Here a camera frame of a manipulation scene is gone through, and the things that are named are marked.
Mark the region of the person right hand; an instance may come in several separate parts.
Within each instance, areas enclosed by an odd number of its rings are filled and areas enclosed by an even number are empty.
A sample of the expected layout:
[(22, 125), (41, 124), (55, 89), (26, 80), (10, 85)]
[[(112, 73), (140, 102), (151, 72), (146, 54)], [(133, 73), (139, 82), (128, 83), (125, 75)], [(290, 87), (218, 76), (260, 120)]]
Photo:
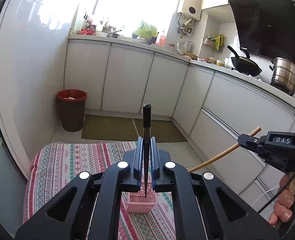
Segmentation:
[(294, 203), (294, 189), (292, 189), (291, 185), (288, 185), (279, 194), (278, 200), (275, 202), (273, 206), (273, 212), (269, 217), (269, 224), (275, 226), (278, 221), (283, 223), (288, 222), (292, 218), (292, 211), (290, 208)]

